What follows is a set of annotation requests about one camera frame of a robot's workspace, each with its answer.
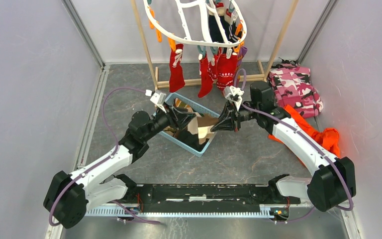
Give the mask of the red santa pattern sock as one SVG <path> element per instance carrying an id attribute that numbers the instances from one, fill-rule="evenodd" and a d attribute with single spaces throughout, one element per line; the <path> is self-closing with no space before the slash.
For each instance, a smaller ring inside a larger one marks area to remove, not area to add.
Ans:
<path id="1" fill-rule="evenodd" d="M 176 44 L 176 51 L 171 51 L 169 68 L 170 68 L 170 78 L 169 78 L 169 92 L 173 93 L 185 86 L 185 80 L 183 76 L 183 69 L 181 66 L 181 61 L 183 57 L 183 44 Z"/>

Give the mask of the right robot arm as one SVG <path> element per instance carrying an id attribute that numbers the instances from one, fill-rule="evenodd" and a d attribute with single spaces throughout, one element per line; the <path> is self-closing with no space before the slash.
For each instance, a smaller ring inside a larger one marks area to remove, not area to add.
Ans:
<path id="1" fill-rule="evenodd" d="M 339 158 L 304 132 L 290 113 L 276 105 L 268 83 L 253 82 L 248 101 L 242 99 L 243 94 L 239 87 L 224 88 L 226 103 L 211 131 L 238 131 L 243 122 L 256 120 L 259 127 L 290 149 L 311 175 L 310 178 L 280 176 L 267 190 L 269 200 L 280 203 L 286 197 L 295 197 L 309 200 L 321 212 L 335 207 L 353 210 L 356 179 L 352 160 Z"/>

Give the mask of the cream white sock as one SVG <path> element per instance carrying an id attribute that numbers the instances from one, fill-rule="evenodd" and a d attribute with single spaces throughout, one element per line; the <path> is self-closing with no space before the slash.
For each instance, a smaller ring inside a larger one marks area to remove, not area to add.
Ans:
<path id="1" fill-rule="evenodd" d="M 206 142 L 207 139 L 211 139 L 214 133 L 211 128 L 218 123 L 218 118 L 210 115 L 198 115 L 188 123 L 187 131 L 193 136 L 197 136 L 197 142 L 201 145 Z"/>

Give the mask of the red white patterned sock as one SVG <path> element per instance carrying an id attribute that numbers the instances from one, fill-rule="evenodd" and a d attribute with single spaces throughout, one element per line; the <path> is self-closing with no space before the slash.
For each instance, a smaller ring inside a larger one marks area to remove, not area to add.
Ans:
<path id="1" fill-rule="evenodd" d="M 232 53 L 229 58 L 227 58 L 226 54 L 221 54 L 218 58 L 218 78 L 216 86 L 220 91 L 223 91 L 225 87 L 233 84 L 237 66 L 237 57 L 237 53 Z"/>

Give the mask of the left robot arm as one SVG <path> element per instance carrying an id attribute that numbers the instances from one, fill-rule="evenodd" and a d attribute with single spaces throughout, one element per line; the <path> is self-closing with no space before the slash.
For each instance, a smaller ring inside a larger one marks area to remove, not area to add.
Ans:
<path id="1" fill-rule="evenodd" d="M 71 173 L 59 171 L 50 183 L 43 206 L 49 211 L 49 224 L 69 229 L 86 212 L 104 203 L 121 199 L 130 203 L 136 189 L 119 178 L 104 182 L 114 172 L 131 165 L 149 149 L 148 141 L 165 128 L 184 129 L 194 113 L 164 103 L 150 116 L 146 111 L 132 115 L 124 137 L 105 155 Z"/>

